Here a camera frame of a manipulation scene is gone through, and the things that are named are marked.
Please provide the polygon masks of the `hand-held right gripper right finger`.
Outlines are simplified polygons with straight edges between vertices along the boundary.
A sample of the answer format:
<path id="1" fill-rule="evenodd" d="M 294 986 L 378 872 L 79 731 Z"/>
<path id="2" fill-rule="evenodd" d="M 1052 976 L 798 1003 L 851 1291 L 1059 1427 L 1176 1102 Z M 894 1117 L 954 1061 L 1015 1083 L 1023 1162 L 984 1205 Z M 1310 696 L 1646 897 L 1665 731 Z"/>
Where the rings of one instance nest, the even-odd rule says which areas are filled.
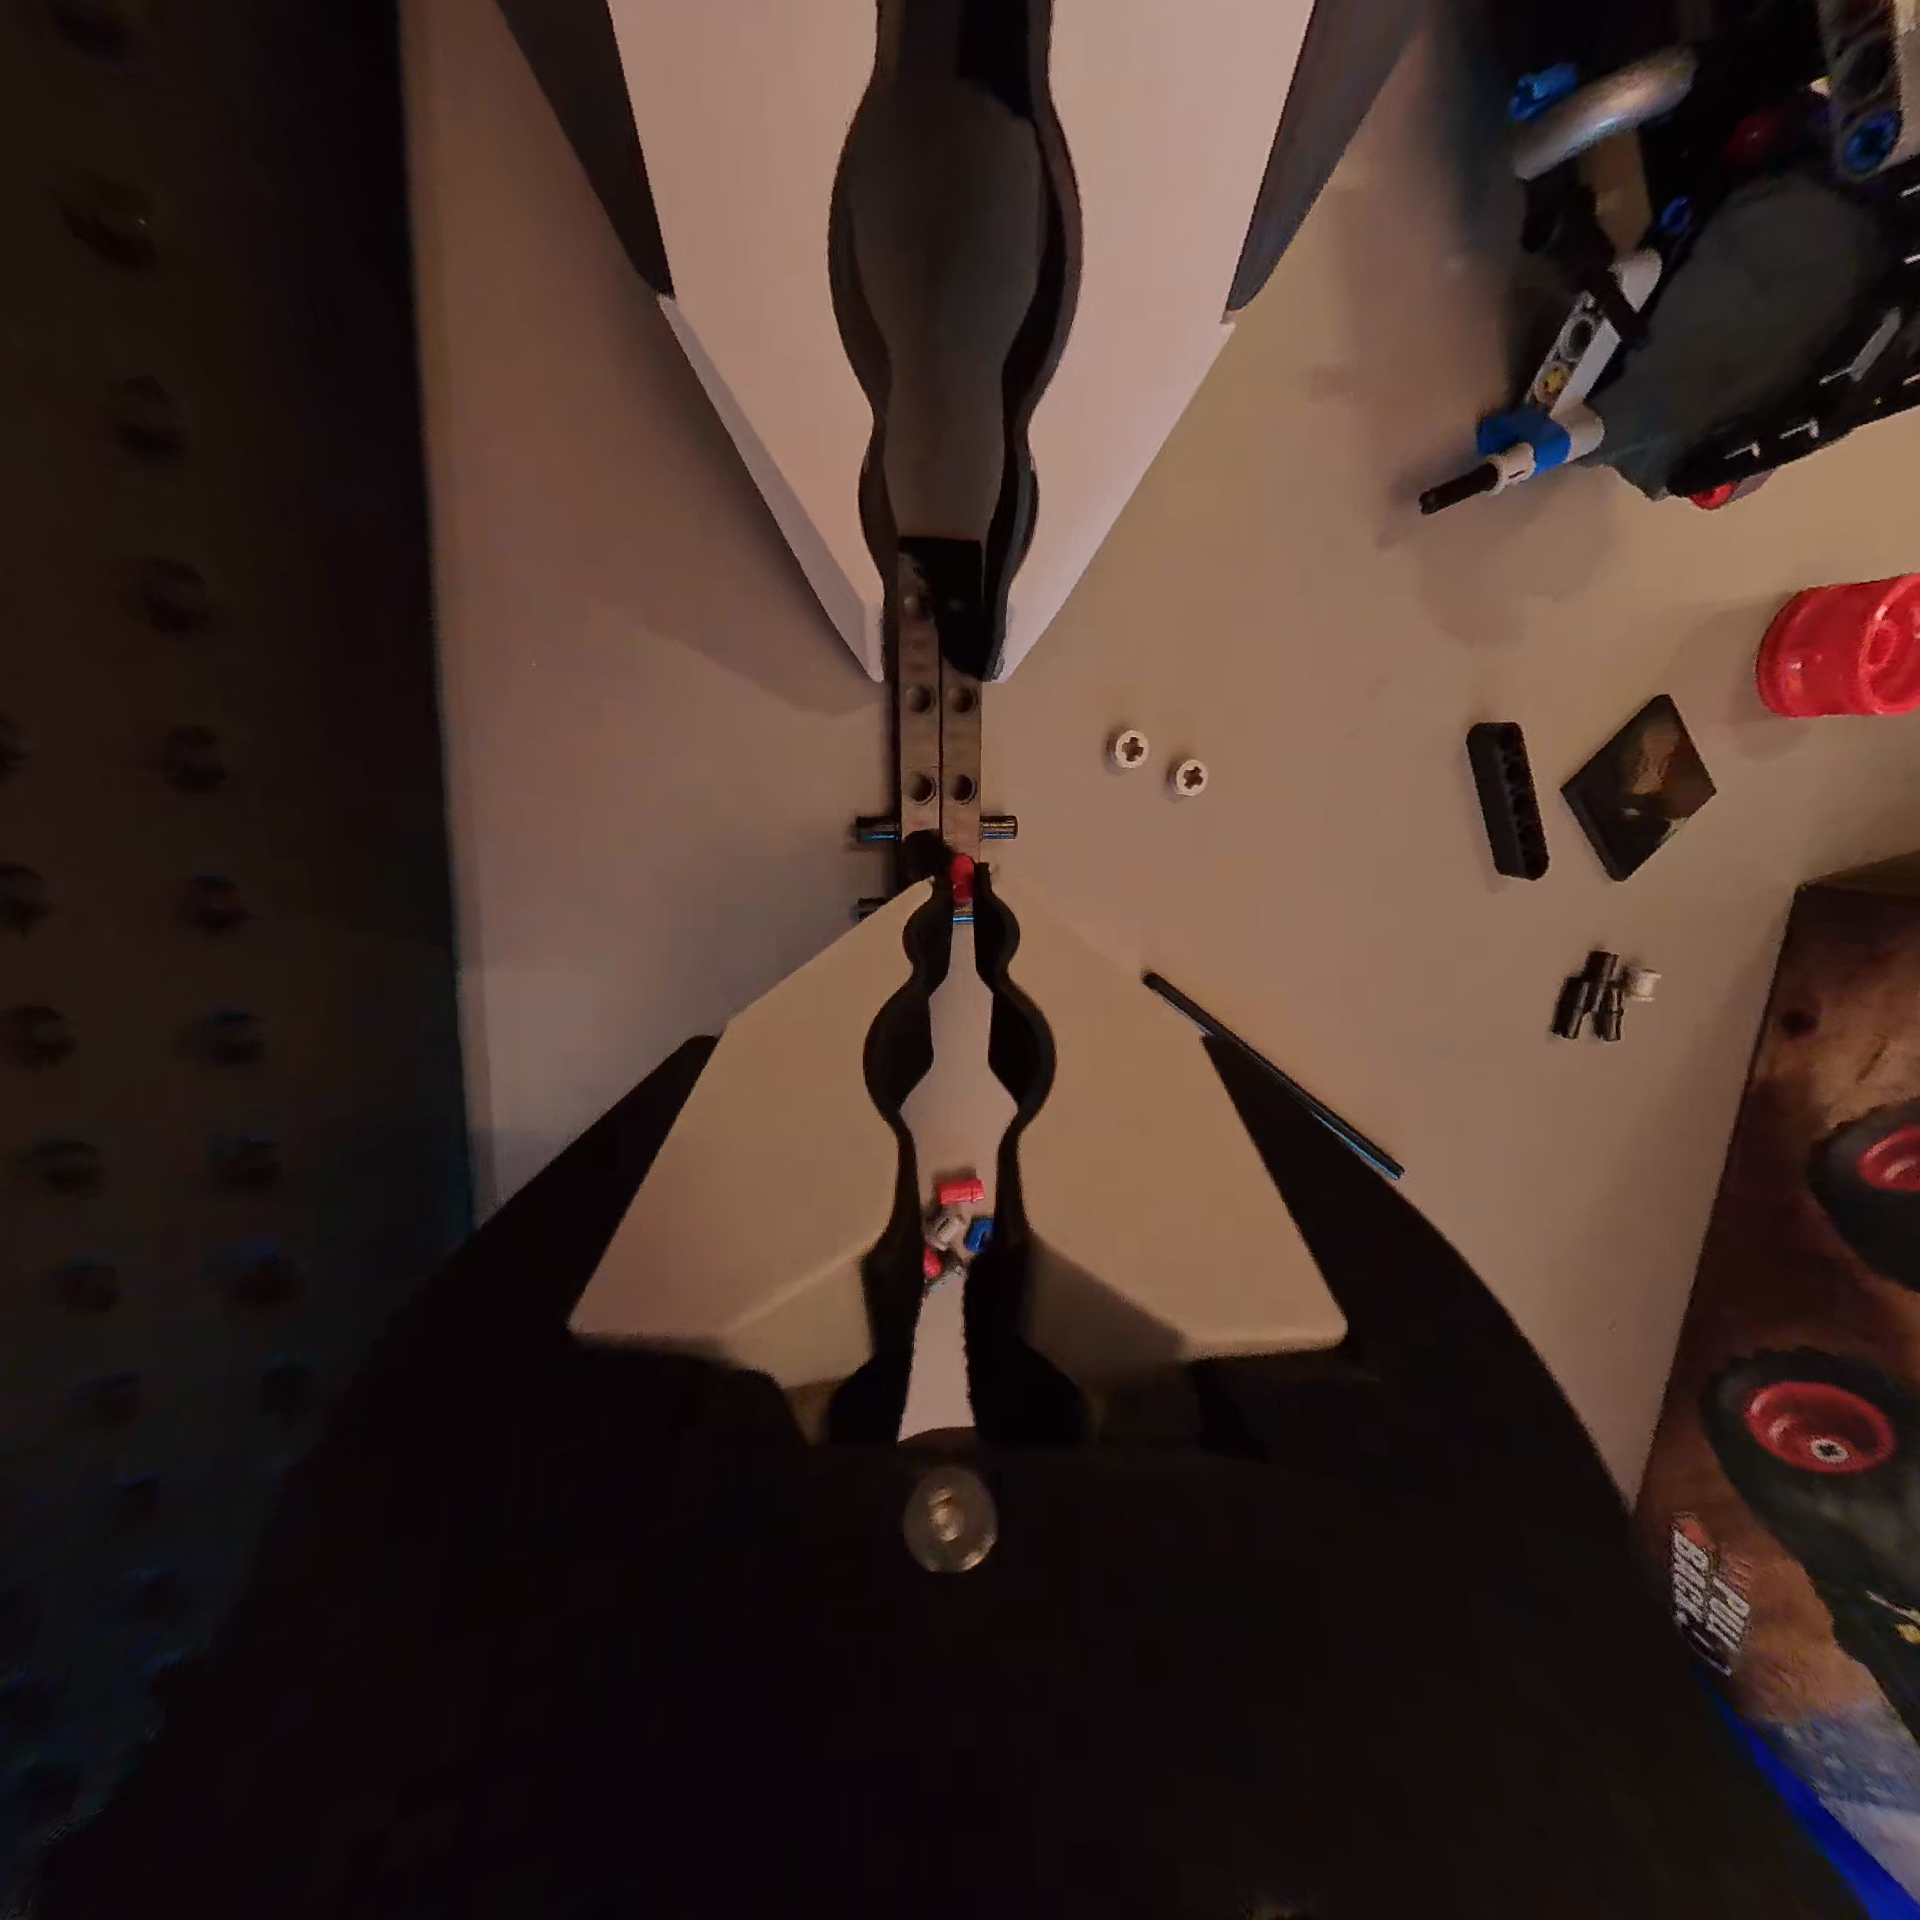
<path id="1" fill-rule="evenodd" d="M 974 957 L 1015 1105 L 971 1279 L 978 1437 L 1079 1449 L 1196 1362 L 1338 1350 L 1350 1317 L 1200 1029 L 992 877 Z"/>

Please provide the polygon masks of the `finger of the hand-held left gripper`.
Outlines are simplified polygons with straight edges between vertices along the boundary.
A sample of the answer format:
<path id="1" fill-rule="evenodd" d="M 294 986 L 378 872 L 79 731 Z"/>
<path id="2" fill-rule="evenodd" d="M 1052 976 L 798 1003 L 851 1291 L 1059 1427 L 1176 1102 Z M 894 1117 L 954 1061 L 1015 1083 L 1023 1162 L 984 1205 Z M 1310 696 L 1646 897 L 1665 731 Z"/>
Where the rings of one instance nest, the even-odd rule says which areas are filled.
<path id="1" fill-rule="evenodd" d="M 1052 10 L 1048 90 L 1082 263 L 1030 426 L 1039 520 L 998 681 L 1065 608 L 1232 337 L 1232 283 L 1310 17 L 1310 2 Z"/>
<path id="2" fill-rule="evenodd" d="M 875 5 L 610 2 L 664 239 L 664 317 L 833 630 L 882 680 L 857 486 L 873 409 L 833 307 L 833 185 Z"/>

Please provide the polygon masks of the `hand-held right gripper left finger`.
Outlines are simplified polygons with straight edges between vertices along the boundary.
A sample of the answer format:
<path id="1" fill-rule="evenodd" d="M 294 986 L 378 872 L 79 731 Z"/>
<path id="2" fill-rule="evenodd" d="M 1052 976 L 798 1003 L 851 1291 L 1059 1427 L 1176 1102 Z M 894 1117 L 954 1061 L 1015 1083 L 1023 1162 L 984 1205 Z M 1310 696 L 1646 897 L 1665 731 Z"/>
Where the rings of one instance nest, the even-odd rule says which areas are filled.
<path id="1" fill-rule="evenodd" d="M 737 1016 L 583 1297 L 577 1339 L 761 1374 L 814 1439 L 899 1441 L 924 1304 L 905 1102 L 954 888 L 919 881 Z"/>

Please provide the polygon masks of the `toy brick truck model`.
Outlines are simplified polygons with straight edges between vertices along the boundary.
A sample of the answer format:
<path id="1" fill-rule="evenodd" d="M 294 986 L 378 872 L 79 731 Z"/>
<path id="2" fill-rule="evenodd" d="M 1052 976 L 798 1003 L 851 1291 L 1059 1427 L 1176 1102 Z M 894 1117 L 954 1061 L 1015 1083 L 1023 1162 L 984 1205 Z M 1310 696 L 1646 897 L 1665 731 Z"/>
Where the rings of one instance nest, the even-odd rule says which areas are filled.
<path id="1" fill-rule="evenodd" d="M 1425 517 L 1563 467 L 1704 512 L 1915 409 L 1915 5 L 1479 5 L 1539 365 Z"/>

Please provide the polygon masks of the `grey desk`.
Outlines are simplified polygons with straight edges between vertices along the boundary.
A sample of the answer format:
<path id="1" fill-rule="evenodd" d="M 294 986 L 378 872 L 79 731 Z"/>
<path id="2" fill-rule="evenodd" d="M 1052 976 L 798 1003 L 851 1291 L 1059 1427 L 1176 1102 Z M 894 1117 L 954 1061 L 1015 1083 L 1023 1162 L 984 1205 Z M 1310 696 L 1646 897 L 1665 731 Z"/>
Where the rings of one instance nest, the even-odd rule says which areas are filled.
<path id="1" fill-rule="evenodd" d="M 990 805 L 1010 881 L 1407 1166 L 1636 1491 L 1792 890 L 1915 850 L 1915 719 L 1794 726 L 1751 681 L 1794 590 L 1915 569 L 1915 421 L 1726 512 L 1562 472 L 1422 520 L 1507 384 L 1464 37 L 1409 47 L 990 697 Z M 486 1216 L 849 926 L 887 712 L 505 18 L 408 5 L 400 42 Z M 1719 792 L 1612 882 L 1560 789 L 1660 694 Z M 1476 722 L 1526 731 L 1540 881 L 1494 867 Z M 1592 951 L 1660 991 L 1556 1041 Z"/>

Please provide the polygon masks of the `long black axle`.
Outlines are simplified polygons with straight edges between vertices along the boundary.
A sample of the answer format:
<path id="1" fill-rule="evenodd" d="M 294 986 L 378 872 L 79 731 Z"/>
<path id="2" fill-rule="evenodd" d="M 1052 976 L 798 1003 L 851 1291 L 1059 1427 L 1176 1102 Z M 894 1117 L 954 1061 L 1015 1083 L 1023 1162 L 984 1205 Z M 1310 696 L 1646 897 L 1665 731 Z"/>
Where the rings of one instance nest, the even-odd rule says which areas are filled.
<path id="1" fill-rule="evenodd" d="M 1315 1119 L 1324 1127 L 1324 1131 L 1339 1141 L 1376 1176 L 1385 1178 L 1392 1184 L 1402 1184 L 1407 1179 L 1407 1166 L 1385 1149 L 1382 1149 L 1378 1141 L 1369 1139 L 1362 1129 L 1353 1127 L 1350 1121 L 1336 1114 L 1320 1096 L 1310 1094 L 1296 1078 L 1279 1067 L 1267 1054 L 1263 1054 L 1259 1047 L 1256 1047 L 1242 1034 L 1223 1024 L 1200 1002 L 1196 1002 L 1185 991 L 1176 989 L 1169 978 L 1164 978 L 1164 974 L 1146 969 L 1140 974 L 1140 986 L 1156 994 L 1162 1002 L 1167 1002 L 1169 1008 L 1172 1008 L 1179 1017 L 1196 1027 L 1207 1041 L 1231 1050 L 1250 1067 L 1259 1070 L 1259 1075 L 1270 1083 L 1282 1090 L 1303 1114 Z"/>

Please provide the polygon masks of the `short black brick beam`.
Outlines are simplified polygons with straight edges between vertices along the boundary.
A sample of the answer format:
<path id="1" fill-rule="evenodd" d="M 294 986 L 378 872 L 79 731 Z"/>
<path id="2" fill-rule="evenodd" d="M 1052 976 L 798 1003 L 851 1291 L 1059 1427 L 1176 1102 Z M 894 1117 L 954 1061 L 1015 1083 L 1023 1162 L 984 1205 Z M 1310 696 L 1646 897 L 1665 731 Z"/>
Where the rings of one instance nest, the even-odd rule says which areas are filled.
<path id="1" fill-rule="evenodd" d="M 1466 749 L 1496 873 L 1540 881 L 1550 872 L 1550 850 L 1522 728 L 1476 722 L 1466 735 Z"/>

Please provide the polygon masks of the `black smooth square tile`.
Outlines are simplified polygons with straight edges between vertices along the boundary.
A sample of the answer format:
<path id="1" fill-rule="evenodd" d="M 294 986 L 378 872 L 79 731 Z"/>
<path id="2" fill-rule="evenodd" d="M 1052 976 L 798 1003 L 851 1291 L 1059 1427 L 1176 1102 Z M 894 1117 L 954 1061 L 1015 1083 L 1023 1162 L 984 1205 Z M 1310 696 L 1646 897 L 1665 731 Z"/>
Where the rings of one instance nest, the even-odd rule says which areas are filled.
<path id="1" fill-rule="evenodd" d="M 1562 801 L 1604 879 L 1626 882 L 1712 805 L 1718 792 L 1682 712 L 1660 694 L 1562 785 Z"/>

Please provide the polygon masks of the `dark printed toy box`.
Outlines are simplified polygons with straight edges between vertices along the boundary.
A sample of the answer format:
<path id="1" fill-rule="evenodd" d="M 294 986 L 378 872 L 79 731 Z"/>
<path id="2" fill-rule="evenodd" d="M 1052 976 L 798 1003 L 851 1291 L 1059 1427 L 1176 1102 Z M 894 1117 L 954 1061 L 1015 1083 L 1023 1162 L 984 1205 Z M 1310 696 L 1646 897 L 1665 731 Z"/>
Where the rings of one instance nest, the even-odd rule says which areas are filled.
<path id="1" fill-rule="evenodd" d="M 1803 1829 L 1915 1915 L 1915 856 L 1792 902 L 1636 1529 Z"/>

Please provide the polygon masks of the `black perforated panel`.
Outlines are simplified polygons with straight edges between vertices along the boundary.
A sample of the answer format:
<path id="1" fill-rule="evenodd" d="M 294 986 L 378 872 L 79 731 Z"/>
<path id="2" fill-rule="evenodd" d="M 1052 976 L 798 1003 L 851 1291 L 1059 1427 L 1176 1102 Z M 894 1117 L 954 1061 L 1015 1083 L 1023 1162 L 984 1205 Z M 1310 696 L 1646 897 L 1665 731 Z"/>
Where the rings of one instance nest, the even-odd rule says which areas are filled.
<path id="1" fill-rule="evenodd" d="M 471 1225 L 400 10 L 2 8 L 4 1897 Z"/>

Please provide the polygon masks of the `red toy wheel hub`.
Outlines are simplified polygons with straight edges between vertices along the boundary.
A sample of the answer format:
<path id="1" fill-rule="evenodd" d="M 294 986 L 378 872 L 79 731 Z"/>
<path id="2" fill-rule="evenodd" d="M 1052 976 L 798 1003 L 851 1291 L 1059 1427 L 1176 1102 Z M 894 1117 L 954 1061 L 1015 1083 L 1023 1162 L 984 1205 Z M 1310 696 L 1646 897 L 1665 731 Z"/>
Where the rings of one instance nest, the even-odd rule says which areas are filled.
<path id="1" fill-rule="evenodd" d="M 1796 593 L 1755 658 L 1762 706 L 1780 719 L 1892 719 L 1919 710 L 1919 576 Z"/>

